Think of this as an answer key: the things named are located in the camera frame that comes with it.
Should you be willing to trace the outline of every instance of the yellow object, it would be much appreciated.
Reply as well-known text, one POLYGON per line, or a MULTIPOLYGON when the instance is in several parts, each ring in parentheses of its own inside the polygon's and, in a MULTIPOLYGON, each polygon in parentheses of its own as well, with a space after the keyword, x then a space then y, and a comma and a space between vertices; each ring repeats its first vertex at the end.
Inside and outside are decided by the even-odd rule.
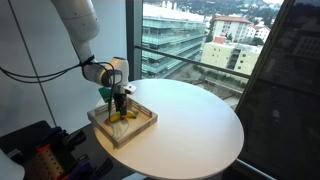
MULTIPOLYGON (((120 112, 116 112, 116 113, 112 114, 110 116, 110 119, 107 119, 107 121, 109 120, 110 122, 113 123, 113 122, 120 120, 120 118, 121 118, 120 112)), ((134 112, 127 110, 126 118, 137 118, 137 116, 134 112)))

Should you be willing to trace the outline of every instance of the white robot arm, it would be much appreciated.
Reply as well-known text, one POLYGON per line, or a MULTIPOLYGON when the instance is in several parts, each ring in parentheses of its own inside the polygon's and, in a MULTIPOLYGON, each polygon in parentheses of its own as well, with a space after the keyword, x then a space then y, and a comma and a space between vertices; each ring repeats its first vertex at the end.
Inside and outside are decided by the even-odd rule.
POLYGON ((99 32, 99 21, 91 0, 51 0, 60 15, 82 66, 83 76, 105 87, 116 84, 114 100, 117 111, 125 116, 126 94, 132 94, 135 87, 128 82, 129 65, 124 58, 114 57, 109 62, 113 65, 104 67, 95 60, 89 41, 99 32))

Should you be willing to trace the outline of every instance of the round white table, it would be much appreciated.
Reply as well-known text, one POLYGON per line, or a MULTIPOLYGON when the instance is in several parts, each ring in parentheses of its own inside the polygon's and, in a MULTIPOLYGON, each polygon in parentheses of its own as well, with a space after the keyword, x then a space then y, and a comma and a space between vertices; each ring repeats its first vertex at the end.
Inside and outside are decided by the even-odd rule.
POLYGON ((95 128, 98 141, 115 160, 156 179, 201 179, 220 173, 237 158, 243 128, 217 96, 175 80, 131 84, 137 89, 129 97, 158 114, 158 121, 120 149, 95 128))

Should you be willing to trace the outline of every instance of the floor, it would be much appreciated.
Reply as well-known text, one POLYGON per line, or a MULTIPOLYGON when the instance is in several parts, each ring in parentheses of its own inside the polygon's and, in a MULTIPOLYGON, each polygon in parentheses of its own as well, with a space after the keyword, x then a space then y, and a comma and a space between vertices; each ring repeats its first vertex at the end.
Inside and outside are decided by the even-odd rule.
MULTIPOLYGON (((76 158, 86 153, 91 160, 91 165, 94 167, 99 167, 106 160, 106 158, 108 158, 108 155, 104 151, 104 149, 100 146, 98 140, 95 138, 91 124, 82 128, 82 130, 87 135, 87 140, 84 143, 77 146, 72 153, 76 158)), ((115 162, 114 160, 113 160, 113 165, 114 165, 113 169, 108 174, 103 176, 101 179, 120 180, 134 173, 131 170, 122 166, 121 164, 115 162)), ((250 180, 249 177, 244 176, 243 174, 237 172, 235 169, 231 167, 226 169, 223 172, 222 176, 220 175, 220 176, 206 178, 206 180, 218 180, 218 179, 250 180)))

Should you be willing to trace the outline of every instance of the banana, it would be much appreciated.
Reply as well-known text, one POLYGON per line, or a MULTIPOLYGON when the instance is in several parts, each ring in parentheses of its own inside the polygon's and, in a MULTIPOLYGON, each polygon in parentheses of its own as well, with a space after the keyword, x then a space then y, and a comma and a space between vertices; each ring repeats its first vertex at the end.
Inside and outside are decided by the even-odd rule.
MULTIPOLYGON (((108 122, 112 122, 112 123, 113 123, 113 122, 116 122, 116 121, 120 120, 120 118, 121 118, 120 112, 116 112, 116 113, 112 114, 112 115, 110 116, 110 118, 105 121, 105 123, 106 123, 106 124, 107 124, 108 122)), ((134 112, 132 112, 132 111, 130 111, 130 110, 127 110, 126 118, 133 118, 133 119, 135 119, 135 118, 137 118, 137 116, 136 116, 136 114, 135 114, 134 112)))

